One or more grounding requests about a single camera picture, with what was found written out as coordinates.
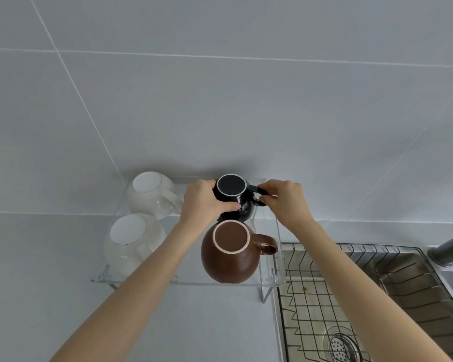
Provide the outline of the person's right hand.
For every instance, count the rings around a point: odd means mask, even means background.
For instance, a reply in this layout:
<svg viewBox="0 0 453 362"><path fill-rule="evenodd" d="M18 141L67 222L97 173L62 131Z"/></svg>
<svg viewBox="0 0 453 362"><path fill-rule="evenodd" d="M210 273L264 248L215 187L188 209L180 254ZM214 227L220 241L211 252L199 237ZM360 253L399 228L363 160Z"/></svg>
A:
<svg viewBox="0 0 453 362"><path fill-rule="evenodd" d="M315 223L300 183L271 179L259 184L258 188L266 190L268 195L278 196L276 206L269 209L290 232L295 233Z"/></svg>

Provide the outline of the person's left hand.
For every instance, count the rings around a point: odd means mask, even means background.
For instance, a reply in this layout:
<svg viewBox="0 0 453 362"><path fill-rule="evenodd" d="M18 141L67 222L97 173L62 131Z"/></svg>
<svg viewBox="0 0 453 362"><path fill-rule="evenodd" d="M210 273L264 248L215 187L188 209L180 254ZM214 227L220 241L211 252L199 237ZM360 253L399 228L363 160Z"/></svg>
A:
<svg viewBox="0 0 453 362"><path fill-rule="evenodd" d="M222 213L213 209L213 202L219 201L213 193L215 183L214 179L200 179L188 185L179 221L182 227L202 232L217 221Z"/></svg>

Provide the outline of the black ceramic mug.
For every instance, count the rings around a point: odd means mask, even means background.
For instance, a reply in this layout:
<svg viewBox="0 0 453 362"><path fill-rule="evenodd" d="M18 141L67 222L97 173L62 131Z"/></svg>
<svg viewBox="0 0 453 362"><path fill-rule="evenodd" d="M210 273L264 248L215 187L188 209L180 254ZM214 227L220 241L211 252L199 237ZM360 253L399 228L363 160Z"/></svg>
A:
<svg viewBox="0 0 453 362"><path fill-rule="evenodd" d="M216 180L213 193L217 200L222 202L236 202L240 209L222 213L218 222L237 220L246 222L254 212L254 206L267 206L255 194L268 195L267 191L251 185L244 177L237 174L225 174Z"/></svg>

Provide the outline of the brown ceramic mug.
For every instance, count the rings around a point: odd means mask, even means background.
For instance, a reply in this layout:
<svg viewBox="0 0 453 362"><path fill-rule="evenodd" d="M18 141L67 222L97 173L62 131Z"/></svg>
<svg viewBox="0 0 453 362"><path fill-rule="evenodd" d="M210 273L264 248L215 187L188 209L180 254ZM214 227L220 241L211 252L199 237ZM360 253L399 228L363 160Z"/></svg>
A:
<svg viewBox="0 0 453 362"><path fill-rule="evenodd" d="M275 255L278 249L273 237L229 219L206 232L201 243L201 262L213 280L221 284L240 284L256 272L260 256Z"/></svg>

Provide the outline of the grey faucet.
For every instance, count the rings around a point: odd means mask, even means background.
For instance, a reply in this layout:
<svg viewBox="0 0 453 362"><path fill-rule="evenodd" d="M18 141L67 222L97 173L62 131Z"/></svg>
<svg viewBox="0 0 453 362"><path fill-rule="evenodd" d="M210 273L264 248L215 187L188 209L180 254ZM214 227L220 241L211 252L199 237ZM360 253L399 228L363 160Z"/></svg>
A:
<svg viewBox="0 0 453 362"><path fill-rule="evenodd" d="M428 250L429 258L438 266L450 267L453 265L453 238L438 247Z"/></svg>

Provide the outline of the white ceramic mug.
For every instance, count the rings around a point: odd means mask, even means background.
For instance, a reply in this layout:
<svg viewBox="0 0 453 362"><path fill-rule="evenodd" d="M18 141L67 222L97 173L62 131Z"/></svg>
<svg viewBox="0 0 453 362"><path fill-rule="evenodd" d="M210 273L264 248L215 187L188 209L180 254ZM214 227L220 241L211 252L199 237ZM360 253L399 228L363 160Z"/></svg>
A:
<svg viewBox="0 0 453 362"><path fill-rule="evenodd" d="M174 183L164 174L143 172L127 185L127 207L132 213L144 213L156 219L180 215L183 201L174 190Z"/></svg>
<svg viewBox="0 0 453 362"><path fill-rule="evenodd" d="M121 216L109 229L103 252L118 274L130 276L164 242L166 232L159 220L144 213Z"/></svg>

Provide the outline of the metal sink drain strainer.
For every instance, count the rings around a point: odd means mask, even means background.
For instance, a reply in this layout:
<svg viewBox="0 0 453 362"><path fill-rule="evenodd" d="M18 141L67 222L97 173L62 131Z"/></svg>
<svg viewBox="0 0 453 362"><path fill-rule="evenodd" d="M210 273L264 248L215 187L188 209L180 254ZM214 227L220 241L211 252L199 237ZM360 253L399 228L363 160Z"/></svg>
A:
<svg viewBox="0 0 453 362"><path fill-rule="evenodd" d="M323 337L327 362L364 362L356 334L346 327L332 326Z"/></svg>

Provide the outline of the person's left forearm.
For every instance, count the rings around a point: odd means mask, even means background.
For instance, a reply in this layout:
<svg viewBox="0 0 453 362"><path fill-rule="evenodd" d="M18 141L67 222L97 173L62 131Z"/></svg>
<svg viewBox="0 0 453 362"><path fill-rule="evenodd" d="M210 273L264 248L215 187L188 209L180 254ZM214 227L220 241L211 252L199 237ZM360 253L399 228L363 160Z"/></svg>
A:
<svg viewBox="0 0 453 362"><path fill-rule="evenodd" d="M212 220L180 220L166 240L68 338L49 362L125 362L179 265Z"/></svg>

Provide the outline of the person's right forearm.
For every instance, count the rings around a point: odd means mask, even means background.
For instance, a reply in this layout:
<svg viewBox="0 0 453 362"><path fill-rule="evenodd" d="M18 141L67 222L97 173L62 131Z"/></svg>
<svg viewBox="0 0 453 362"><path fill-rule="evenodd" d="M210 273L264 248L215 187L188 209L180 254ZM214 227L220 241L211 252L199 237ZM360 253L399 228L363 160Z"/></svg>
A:
<svg viewBox="0 0 453 362"><path fill-rule="evenodd" d="M374 362L453 362L313 219L291 225Z"/></svg>

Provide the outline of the clear acrylic shelf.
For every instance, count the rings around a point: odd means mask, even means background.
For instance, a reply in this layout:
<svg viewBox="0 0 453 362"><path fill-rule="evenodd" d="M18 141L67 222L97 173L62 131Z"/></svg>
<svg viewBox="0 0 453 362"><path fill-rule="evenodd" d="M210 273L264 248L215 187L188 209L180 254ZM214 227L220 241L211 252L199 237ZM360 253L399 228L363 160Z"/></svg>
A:
<svg viewBox="0 0 453 362"><path fill-rule="evenodd" d="M199 178L208 180L213 177L172 176L172 178L174 188L172 190L168 190L176 194L176 196L183 201L187 184L190 184ZM124 215L133 213L130 211L128 206L130 202L129 199L131 197L129 193L132 189L132 183L133 179L127 184L126 189L122 193L121 199L118 201L113 217L109 222L109 228L107 230L105 240L108 239L109 231L115 221ZM159 220L166 232L166 235L169 234L178 219L179 214L172 212L169 216ZM258 288L261 302L265 304L273 289L283 285L286 279L283 251L280 246L281 238L279 223L266 206L253 206L252 216L246 221L246 224L256 233L273 237L280 248L274 255L261 255L257 269L247 280L238 284L222 284L216 280L213 280L206 273L202 266L200 256L201 239L204 236L203 234L188 251L175 275L172 277L170 284L181 286L255 287ZM94 284L107 284L116 290L125 279L126 278L122 274L118 273L117 270L109 264L109 261L106 260L105 256L103 256L102 267L96 275L91 277L90 281Z"/></svg>

